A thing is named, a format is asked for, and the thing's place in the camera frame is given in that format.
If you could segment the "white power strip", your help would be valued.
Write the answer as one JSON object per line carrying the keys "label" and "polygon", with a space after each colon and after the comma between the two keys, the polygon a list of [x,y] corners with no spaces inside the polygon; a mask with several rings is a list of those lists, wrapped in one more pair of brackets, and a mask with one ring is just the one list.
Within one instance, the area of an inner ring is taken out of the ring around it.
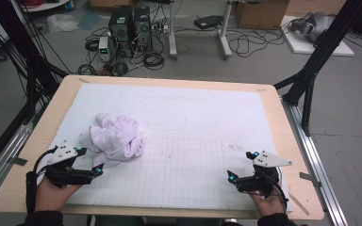
{"label": "white power strip", "polygon": [[169,33],[169,27],[166,24],[153,24],[151,26],[151,32],[153,34],[168,34]]}

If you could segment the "black tape piece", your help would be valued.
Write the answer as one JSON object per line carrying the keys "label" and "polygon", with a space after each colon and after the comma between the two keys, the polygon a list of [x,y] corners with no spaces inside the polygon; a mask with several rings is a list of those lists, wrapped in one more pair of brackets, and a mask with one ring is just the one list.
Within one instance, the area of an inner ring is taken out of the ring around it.
{"label": "black tape piece", "polygon": [[26,159],[23,159],[21,157],[11,157],[8,162],[10,164],[15,164],[15,165],[19,165],[19,166],[24,166],[27,163]]}

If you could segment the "flat cardboard box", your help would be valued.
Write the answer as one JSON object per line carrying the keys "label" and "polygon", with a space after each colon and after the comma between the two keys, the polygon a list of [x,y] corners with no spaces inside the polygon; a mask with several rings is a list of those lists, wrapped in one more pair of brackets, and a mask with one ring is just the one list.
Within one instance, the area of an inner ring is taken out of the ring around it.
{"label": "flat cardboard box", "polygon": [[90,0],[93,8],[112,8],[115,6],[134,6],[135,0]]}

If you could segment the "lilac towel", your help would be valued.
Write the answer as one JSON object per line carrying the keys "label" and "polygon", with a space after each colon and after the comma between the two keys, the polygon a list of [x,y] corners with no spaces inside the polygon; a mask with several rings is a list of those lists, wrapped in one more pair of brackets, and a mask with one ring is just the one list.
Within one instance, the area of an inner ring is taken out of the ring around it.
{"label": "lilac towel", "polygon": [[145,140],[139,123],[125,115],[99,113],[93,125],[80,134],[79,143],[93,153],[93,164],[117,166],[143,155]]}

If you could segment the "slim black computer tower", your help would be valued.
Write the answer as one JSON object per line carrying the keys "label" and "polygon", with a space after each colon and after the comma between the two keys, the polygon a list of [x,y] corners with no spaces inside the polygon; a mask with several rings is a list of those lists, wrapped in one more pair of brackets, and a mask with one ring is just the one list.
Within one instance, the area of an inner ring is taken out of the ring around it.
{"label": "slim black computer tower", "polygon": [[138,47],[141,51],[151,52],[152,32],[149,7],[136,7],[134,11],[134,22],[136,35],[138,38]]}

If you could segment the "clear plastic bag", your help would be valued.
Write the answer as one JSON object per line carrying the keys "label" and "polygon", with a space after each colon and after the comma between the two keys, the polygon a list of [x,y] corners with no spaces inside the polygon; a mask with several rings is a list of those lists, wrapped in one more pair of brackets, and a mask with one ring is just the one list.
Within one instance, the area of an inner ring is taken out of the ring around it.
{"label": "clear plastic bag", "polygon": [[51,33],[71,32],[78,29],[78,22],[72,15],[67,14],[48,16],[47,23]]}

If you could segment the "person's right hand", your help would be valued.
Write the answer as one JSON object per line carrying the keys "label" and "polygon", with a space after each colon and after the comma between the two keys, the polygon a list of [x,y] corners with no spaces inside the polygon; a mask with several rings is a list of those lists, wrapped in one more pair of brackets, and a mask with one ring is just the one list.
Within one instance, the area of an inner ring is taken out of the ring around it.
{"label": "person's right hand", "polygon": [[249,196],[262,218],[273,214],[285,213],[285,207],[276,188],[271,191],[271,195],[268,198],[265,198],[264,194],[260,191],[250,192]]}

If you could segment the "grey headset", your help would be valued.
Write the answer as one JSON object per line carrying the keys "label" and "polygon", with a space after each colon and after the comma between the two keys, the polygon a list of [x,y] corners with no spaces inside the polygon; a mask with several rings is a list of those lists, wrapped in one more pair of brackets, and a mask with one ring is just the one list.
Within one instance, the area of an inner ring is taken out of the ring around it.
{"label": "grey headset", "polygon": [[303,18],[294,19],[290,24],[290,30],[298,31],[314,43],[333,21],[334,18],[324,12],[308,12]]}

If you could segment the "large black computer tower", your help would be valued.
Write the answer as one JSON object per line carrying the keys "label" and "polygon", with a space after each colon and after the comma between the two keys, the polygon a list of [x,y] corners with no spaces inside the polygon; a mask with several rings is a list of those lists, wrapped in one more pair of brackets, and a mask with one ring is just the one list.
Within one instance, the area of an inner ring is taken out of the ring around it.
{"label": "large black computer tower", "polygon": [[115,6],[109,23],[109,31],[115,46],[115,52],[120,57],[130,57],[133,39],[132,8],[130,6]]}

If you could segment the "round black device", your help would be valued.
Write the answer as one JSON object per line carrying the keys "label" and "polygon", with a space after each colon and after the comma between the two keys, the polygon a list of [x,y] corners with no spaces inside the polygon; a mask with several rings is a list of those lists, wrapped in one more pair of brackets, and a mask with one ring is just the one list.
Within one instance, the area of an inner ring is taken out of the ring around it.
{"label": "round black device", "polygon": [[113,71],[117,76],[124,76],[128,72],[128,66],[124,62],[119,62],[113,66]]}

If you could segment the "thin wooden stick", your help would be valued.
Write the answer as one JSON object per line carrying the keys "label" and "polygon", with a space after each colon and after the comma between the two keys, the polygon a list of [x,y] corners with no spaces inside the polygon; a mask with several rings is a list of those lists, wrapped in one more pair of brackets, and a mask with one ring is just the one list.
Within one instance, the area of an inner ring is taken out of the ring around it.
{"label": "thin wooden stick", "polygon": [[293,200],[293,202],[307,215],[309,216],[309,211],[303,206],[301,202],[292,194],[289,193],[290,198]]}

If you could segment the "aluminium rail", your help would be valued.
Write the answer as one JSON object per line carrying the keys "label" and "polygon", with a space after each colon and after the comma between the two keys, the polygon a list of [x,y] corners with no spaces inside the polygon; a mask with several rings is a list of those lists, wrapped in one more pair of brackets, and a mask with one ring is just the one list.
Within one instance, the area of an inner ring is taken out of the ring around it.
{"label": "aluminium rail", "polygon": [[20,157],[20,152],[46,107],[47,105],[37,104],[34,115],[28,117],[26,106],[24,106],[0,137],[0,183],[6,177],[9,169],[15,165],[10,164],[8,160],[11,157]]}
{"label": "aluminium rail", "polygon": [[323,212],[330,219],[333,226],[349,226],[342,208],[332,188],[327,172],[321,162],[312,136],[308,136],[301,125],[303,114],[298,106],[290,105],[282,101],[283,108],[290,117],[290,124],[297,133],[298,143],[302,146],[304,160],[308,164],[311,181],[320,192]]}

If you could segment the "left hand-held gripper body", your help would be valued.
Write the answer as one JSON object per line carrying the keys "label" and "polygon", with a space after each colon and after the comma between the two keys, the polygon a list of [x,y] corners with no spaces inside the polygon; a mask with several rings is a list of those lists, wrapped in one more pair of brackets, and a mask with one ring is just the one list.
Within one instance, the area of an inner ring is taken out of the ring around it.
{"label": "left hand-held gripper body", "polygon": [[88,185],[91,183],[92,170],[74,169],[73,163],[77,153],[74,148],[64,140],[53,149],[53,155],[47,162],[45,177],[55,186]]}

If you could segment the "white power supply unit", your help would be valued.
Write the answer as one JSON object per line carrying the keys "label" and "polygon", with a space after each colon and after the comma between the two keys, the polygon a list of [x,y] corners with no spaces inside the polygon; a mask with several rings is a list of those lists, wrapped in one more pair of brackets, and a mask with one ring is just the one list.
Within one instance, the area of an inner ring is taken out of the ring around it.
{"label": "white power supply unit", "polygon": [[99,39],[98,51],[102,61],[104,62],[110,61],[108,37],[101,37]]}

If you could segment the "black frame stand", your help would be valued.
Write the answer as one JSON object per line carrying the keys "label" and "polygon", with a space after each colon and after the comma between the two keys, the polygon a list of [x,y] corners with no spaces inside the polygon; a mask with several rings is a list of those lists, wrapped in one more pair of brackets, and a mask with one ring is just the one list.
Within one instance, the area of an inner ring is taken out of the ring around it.
{"label": "black frame stand", "polygon": [[58,90],[57,77],[64,78],[69,73],[50,63],[42,55],[10,0],[0,0],[0,25],[22,57],[22,60],[13,58],[10,54],[10,47],[3,43],[3,39],[0,37],[0,44],[12,60],[17,73],[26,80],[25,121],[31,121],[38,115],[36,111],[38,101],[43,97],[51,99]]}
{"label": "black frame stand", "polygon": [[308,137],[310,137],[310,114],[317,75],[361,14],[362,0],[346,0],[305,65],[291,77],[274,85],[276,89],[290,85],[288,92],[282,96],[282,100],[289,105],[296,106],[304,96],[301,127]]}

